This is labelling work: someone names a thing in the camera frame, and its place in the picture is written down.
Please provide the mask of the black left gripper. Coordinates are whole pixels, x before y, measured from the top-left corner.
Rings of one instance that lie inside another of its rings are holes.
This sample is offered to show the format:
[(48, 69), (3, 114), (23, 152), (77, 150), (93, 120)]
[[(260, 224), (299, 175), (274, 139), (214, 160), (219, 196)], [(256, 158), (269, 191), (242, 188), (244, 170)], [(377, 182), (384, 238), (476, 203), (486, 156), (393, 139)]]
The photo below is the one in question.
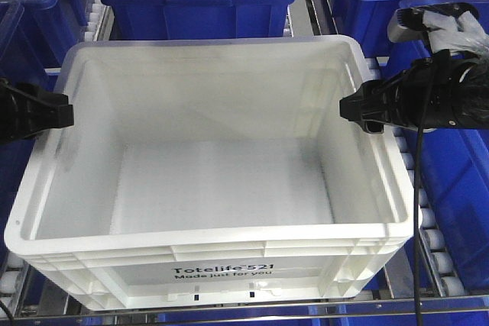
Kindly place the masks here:
[(73, 125), (73, 106), (67, 95), (30, 83), (19, 83), (16, 89), (7, 79), (1, 80), (1, 145)]

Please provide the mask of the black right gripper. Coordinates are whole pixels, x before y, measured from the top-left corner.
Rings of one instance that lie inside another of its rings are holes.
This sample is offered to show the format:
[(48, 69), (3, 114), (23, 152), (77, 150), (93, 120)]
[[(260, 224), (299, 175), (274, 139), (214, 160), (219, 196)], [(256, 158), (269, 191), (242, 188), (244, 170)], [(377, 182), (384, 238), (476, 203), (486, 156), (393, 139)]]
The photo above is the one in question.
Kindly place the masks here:
[(454, 58), (446, 50), (414, 60), (398, 72), (399, 85), (380, 79), (362, 83), (339, 101), (342, 118), (368, 134), (384, 126), (417, 129), (487, 129), (488, 61)]

